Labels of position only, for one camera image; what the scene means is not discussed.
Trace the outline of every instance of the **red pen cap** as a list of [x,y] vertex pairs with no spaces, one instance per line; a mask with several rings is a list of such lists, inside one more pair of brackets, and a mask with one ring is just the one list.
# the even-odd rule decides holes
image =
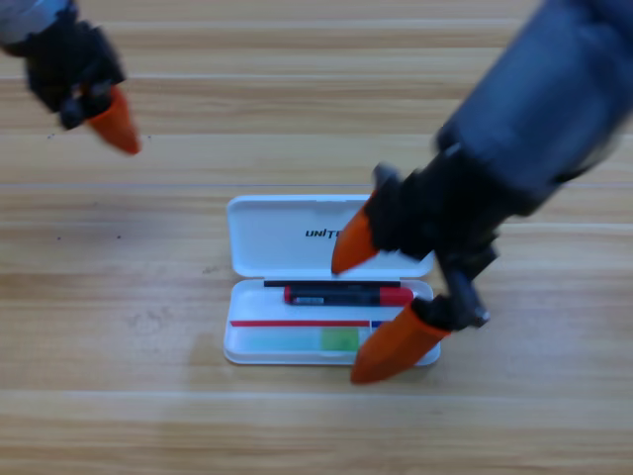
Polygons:
[[413,291],[406,287],[381,287],[380,305],[384,307],[404,307],[413,300]]

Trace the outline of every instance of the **robotic arm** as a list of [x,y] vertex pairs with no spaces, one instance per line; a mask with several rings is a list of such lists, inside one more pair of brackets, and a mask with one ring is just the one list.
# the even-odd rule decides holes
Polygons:
[[633,108],[633,3],[547,0],[401,180],[379,165],[370,199],[339,235],[340,274],[380,251],[434,252],[448,294],[414,300],[360,348],[351,380],[414,366],[442,338],[490,318],[473,285],[497,228],[527,217],[608,156]]
[[85,122],[106,143],[139,152],[115,51],[78,21],[74,0],[0,0],[0,48],[25,61],[31,91],[66,130]]

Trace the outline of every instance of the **wooden table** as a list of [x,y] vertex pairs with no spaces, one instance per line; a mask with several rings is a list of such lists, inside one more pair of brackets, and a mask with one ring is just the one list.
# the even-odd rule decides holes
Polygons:
[[503,227],[478,280],[493,320],[432,367],[353,387],[222,352],[228,200],[423,166],[537,2],[80,3],[123,55],[144,150],[62,134],[0,63],[0,473],[633,471],[628,135]]

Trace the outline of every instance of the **white plastic case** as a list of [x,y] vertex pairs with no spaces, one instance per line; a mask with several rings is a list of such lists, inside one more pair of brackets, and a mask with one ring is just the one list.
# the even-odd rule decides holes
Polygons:
[[[231,261],[235,272],[248,280],[231,292],[225,330],[225,356],[237,364],[351,365],[355,347],[371,334],[358,329],[347,349],[323,347],[322,328],[244,328],[232,321],[386,321],[398,307],[293,306],[284,302],[283,287],[266,287],[266,280],[401,281],[416,296],[431,300],[433,291],[418,280],[433,265],[399,253],[381,253],[340,277],[330,272],[336,233],[344,228],[368,195],[253,195],[227,205]],[[440,355],[440,344],[417,364],[428,365]]]

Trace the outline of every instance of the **red stripe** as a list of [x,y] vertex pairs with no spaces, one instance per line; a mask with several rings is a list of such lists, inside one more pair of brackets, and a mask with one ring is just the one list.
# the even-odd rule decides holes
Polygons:
[[367,320],[233,320],[233,327],[369,327]]

